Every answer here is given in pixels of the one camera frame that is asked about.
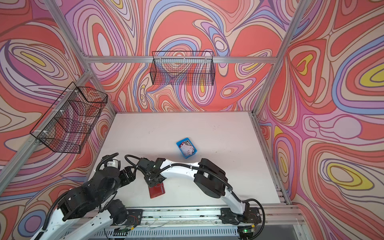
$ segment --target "robotic arm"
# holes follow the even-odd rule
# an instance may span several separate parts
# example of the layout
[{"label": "robotic arm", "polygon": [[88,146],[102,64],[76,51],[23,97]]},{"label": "robotic arm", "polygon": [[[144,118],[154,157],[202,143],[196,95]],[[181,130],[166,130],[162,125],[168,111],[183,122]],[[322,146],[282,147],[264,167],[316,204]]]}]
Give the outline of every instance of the robotic arm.
[{"label": "robotic arm", "polygon": [[[136,179],[136,171],[139,170],[144,174],[144,179],[149,187],[162,183],[167,178],[177,177],[190,179],[208,196],[222,199],[228,206],[228,209],[221,209],[222,215],[219,219],[223,223],[238,225],[240,222],[253,223],[252,229],[258,223],[261,223],[261,217],[258,214],[258,208],[250,208],[248,199],[241,201],[232,191],[233,188],[228,184],[225,172],[217,167],[208,159],[202,159],[195,163],[179,163],[172,162],[168,159],[158,158],[155,162],[147,158],[138,158],[132,155],[126,155],[125,159],[132,165],[120,170],[120,162],[113,160],[118,153],[106,155],[96,167],[94,176],[83,185],[71,189],[62,194],[52,205],[47,213],[46,220],[42,228],[31,238],[32,240],[57,240],[67,229],[75,224],[86,213],[99,207],[99,213],[90,221],[77,228],[69,235],[61,238],[86,240],[95,232],[112,224],[124,225],[128,219],[128,213],[125,206],[118,199],[113,200],[120,187],[130,184]],[[134,157],[138,159],[138,163],[134,164],[128,158]],[[117,161],[117,167],[108,166],[110,161]],[[105,202],[111,195],[112,199],[101,208],[101,204]],[[246,235],[247,239],[254,239],[262,231],[265,224],[265,217],[261,229],[256,235]],[[250,228],[245,228],[244,233],[250,232]]]}]

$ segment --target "blue plastic basket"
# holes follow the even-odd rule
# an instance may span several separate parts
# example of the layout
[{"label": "blue plastic basket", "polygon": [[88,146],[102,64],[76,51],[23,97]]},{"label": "blue plastic basket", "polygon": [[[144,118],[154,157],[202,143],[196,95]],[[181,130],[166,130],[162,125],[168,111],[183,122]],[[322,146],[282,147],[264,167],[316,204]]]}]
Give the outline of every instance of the blue plastic basket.
[{"label": "blue plastic basket", "polygon": [[[183,154],[183,152],[181,151],[181,149],[180,149],[180,144],[182,143],[182,142],[185,142],[185,141],[189,141],[189,143],[192,145],[192,147],[193,147],[193,149],[195,150],[191,155],[189,155],[189,156],[185,156],[184,154]],[[177,142],[176,143],[176,145],[177,145],[177,147],[179,148],[179,150],[180,150],[180,152],[181,152],[181,154],[183,155],[183,157],[184,158],[189,158],[190,156],[193,156],[193,155],[195,155],[196,153],[197,153],[197,149],[195,148],[195,146],[193,145],[193,143],[191,142],[191,140],[189,140],[189,138],[184,138],[183,140],[180,140],[179,142]]]}]

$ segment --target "white tabletop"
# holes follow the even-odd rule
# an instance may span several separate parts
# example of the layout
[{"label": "white tabletop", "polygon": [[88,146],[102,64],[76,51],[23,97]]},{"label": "white tabletop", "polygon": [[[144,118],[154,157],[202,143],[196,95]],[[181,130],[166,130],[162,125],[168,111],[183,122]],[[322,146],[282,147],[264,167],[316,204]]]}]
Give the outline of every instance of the white tabletop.
[{"label": "white tabletop", "polygon": [[[186,137],[197,149],[185,159],[176,142]],[[200,162],[207,158],[226,172],[228,183],[240,199],[256,198],[262,204],[280,203],[248,113],[121,113],[106,137],[100,159],[118,152],[121,169],[129,166],[126,154],[158,157],[175,162]],[[165,194],[151,199],[141,172],[118,190],[116,199],[126,207],[223,205],[205,195],[192,181],[168,178]]]}]

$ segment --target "wire mesh basket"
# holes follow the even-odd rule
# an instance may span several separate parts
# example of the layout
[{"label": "wire mesh basket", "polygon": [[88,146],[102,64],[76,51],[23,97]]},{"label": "wire mesh basket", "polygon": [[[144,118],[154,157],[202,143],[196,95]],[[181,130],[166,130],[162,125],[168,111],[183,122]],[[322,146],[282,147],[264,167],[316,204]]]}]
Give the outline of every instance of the wire mesh basket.
[{"label": "wire mesh basket", "polygon": [[67,94],[70,94],[67,101],[43,130],[37,136],[32,133],[34,130],[30,133],[53,152],[81,153],[108,96],[96,89],[78,86]]},{"label": "wire mesh basket", "polygon": [[153,51],[153,85],[213,85],[212,51]]}]

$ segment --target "red wallet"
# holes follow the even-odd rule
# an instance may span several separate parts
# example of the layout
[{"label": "red wallet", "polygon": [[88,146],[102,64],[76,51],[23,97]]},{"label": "red wallet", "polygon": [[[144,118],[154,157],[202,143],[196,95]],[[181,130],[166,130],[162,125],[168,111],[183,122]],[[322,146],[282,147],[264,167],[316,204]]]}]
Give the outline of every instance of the red wallet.
[{"label": "red wallet", "polygon": [[163,183],[156,184],[153,187],[148,187],[148,189],[149,189],[149,196],[151,198],[163,195],[166,192],[165,189],[164,189],[164,184]]}]

